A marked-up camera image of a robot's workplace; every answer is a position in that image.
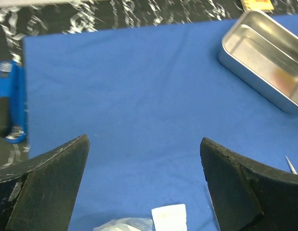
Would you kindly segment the white suture packet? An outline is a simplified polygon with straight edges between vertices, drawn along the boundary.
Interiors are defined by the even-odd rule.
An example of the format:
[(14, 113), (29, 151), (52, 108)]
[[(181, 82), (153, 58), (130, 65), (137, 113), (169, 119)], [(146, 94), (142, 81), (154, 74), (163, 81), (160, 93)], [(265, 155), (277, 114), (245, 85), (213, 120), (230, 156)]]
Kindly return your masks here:
[(151, 214), (156, 231), (187, 231), (185, 204), (157, 207)]

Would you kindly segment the steel forceps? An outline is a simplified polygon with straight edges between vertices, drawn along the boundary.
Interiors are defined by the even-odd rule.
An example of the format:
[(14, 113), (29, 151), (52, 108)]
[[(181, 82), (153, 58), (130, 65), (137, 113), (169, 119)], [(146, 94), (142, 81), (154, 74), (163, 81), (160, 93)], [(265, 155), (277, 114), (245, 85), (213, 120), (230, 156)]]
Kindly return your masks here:
[(287, 163), (288, 163), (288, 166), (289, 166), (289, 168), (290, 168), (291, 173), (297, 175), (298, 173), (297, 173), (297, 171), (295, 170), (295, 168), (294, 168), (294, 166), (292, 165), (292, 163), (291, 163), (291, 161), (289, 160), (289, 158), (288, 158), (287, 156), (285, 156), (285, 158), (286, 158), (286, 161), (287, 161)]

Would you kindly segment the metal instrument tray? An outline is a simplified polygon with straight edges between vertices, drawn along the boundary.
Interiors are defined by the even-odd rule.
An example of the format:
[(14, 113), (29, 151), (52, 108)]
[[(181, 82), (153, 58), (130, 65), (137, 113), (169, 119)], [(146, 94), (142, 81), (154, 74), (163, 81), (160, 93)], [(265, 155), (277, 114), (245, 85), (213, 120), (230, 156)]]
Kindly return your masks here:
[(218, 60), (276, 107), (298, 114), (298, 36), (269, 15), (243, 13), (222, 38)]

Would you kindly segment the blue surgical drape cloth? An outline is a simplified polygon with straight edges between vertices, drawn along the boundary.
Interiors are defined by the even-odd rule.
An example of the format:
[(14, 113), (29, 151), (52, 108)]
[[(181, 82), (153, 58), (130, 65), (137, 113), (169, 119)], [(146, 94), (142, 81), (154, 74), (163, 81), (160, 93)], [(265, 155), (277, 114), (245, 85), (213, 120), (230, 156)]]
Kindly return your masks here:
[(216, 230), (203, 137), (298, 172), (298, 115), (225, 69), (216, 54), (234, 21), (23, 39), (30, 156), (86, 134), (90, 151), (71, 231), (185, 204), (190, 231)]

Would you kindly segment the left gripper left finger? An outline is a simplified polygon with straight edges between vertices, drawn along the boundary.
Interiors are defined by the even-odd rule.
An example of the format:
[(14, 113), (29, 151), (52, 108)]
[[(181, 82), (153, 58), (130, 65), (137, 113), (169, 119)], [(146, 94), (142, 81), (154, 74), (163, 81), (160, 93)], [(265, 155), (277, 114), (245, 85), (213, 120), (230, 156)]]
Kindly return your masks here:
[(89, 153), (86, 134), (0, 169), (0, 231), (66, 231)]

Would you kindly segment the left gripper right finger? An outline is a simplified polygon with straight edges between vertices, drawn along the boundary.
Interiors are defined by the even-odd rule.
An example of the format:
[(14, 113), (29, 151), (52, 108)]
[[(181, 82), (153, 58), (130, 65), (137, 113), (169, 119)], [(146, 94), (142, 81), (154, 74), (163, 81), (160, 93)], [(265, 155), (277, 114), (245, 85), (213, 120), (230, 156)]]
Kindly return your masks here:
[(222, 231), (298, 231), (298, 175), (204, 137), (201, 164)]

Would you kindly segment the green packaged surgical supplies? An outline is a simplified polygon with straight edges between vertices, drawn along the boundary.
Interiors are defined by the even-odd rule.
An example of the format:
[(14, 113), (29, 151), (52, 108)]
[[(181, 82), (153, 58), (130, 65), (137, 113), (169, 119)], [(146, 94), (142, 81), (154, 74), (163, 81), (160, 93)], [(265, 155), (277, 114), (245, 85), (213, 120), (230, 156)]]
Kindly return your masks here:
[(153, 220), (150, 218), (121, 218), (95, 227), (93, 231), (152, 231)]

